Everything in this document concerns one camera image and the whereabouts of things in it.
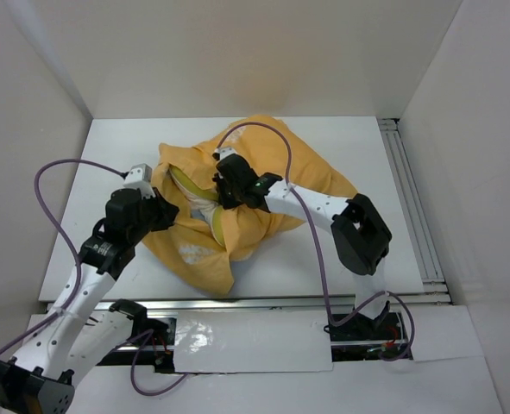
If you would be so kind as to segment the white pillow yellow edge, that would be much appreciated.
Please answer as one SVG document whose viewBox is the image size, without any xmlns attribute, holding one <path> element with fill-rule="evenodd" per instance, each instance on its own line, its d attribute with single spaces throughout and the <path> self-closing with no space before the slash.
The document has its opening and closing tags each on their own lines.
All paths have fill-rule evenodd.
<svg viewBox="0 0 510 414">
<path fill-rule="evenodd" d="M 224 209 L 218 202 L 218 195 L 214 191 L 199 188 L 176 166 L 169 167 L 169 174 L 189 203 L 192 218 L 204 221 L 210 227 L 215 241 L 224 247 L 222 228 Z"/>
</svg>

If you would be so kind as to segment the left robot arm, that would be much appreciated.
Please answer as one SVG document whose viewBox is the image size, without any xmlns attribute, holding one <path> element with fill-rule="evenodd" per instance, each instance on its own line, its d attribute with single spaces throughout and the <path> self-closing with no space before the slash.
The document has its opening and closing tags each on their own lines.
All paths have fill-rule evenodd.
<svg viewBox="0 0 510 414">
<path fill-rule="evenodd" d="M 78 254 L 78 265 L 36 332 L 6 361 L 0 359 L 0 407 L 14 413 L 65 413 L 79 382 L 119 345 L 141 344 L 166 325 L 146 307 L 118 299 L 93 311 L 135 258 L 151 232 L 169 229 L 177 206 L 153 190 L 114 191 L 105 215 Z"/>
</svg>

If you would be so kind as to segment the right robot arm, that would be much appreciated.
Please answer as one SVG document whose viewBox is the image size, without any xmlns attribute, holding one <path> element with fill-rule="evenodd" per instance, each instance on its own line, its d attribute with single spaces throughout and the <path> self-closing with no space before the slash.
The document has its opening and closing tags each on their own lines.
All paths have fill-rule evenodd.
<svg viewBox="0 0 510 414">
<path fill-rule="evenodd" d="M 259 176 L 230 147 L 215 151 L 213 157 L 217 161 L 213 180 L 225 209 L 245 205 L 252 210 L 308 223 L 318 259 L 328 325 L 339 328 L 350 324 L 365 338 L 376 337 L 383 331 L 390 302 L 380 263 L 389 253 L 392 233 L 372 201 L 360 193 L 346 198 L 312 191 L 270 172 Z M 354 310 L 341 320 L 332 315 L 318 229 L 331 235 L 339 261 L 355 281 Z"/>
</svg>

